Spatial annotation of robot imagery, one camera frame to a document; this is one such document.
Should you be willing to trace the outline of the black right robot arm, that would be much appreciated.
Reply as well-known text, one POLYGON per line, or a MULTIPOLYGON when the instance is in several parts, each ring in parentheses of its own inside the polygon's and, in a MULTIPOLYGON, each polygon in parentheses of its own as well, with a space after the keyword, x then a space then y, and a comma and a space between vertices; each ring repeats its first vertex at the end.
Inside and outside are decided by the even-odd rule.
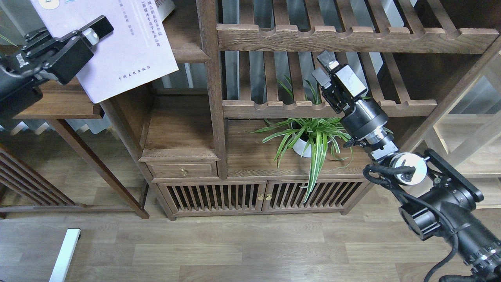
POLYGON ((351 136, 344 146, 361 146, 373 160, 363 170, 365 178, 392 191, 402 204, 401 216, 421 240, 443 237, 452 247, 424 280, 458 253, 471 275, 444 275, 441 282, 499 282, 500 240, 471 214, 484 199, 481 191, 432 149, 422 155, 400 152, 384 130, 388 116, 373 98, 362 97, 366 87, 351 67, 326 51, 317 59, 324 69, 313 77, 333 110, 344 113, 341 124, 351 136))

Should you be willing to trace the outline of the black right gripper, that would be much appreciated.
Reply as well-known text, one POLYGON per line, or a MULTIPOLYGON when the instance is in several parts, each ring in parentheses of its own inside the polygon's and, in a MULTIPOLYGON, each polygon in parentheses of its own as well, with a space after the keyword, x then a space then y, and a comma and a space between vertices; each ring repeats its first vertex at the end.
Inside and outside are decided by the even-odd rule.
POLYGON ((337 114, 344 113, 341 124, 351 136, 344 148, 361 146, 373 161, 398 153, 393 135, 384 130, 387 114, 374 99, 362 98, 367 89, 351 67, 340 66, 328 51, 320 53, 317 60, 327 71, 317 68, 312 72, 322 95, 337 114))

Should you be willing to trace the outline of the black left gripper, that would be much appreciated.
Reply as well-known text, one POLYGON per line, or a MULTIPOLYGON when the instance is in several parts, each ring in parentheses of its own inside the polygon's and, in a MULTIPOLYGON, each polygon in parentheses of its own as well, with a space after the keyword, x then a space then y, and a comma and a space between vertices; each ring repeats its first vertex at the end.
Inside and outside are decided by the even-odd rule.
POLYGON ((45 27, 27 34, 23 48, 1 55, 1 118, 12 118, 41 100, 39 85, 51 79, 68 84, 93 57, 93 47, 113 31, 100 15, 62 38, 53 38, 45 27))

